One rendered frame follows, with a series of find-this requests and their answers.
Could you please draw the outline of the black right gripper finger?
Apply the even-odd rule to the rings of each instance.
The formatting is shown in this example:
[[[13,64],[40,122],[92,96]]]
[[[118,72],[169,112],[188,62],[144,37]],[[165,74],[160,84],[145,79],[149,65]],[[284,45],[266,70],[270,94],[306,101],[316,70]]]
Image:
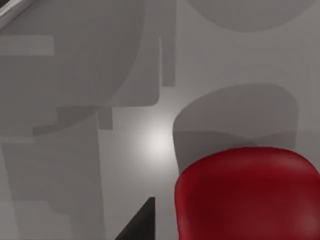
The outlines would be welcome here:
[[[114,240],[156,240],[156,198],[149,197]]]

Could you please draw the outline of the dark red cup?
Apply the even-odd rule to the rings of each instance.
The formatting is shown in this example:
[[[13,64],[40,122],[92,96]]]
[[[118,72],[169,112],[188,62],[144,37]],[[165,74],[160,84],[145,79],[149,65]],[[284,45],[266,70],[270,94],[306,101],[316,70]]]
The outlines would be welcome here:
[[[174,189],[178,240],[320,240],[320,172],[275,147],[197,160]]]

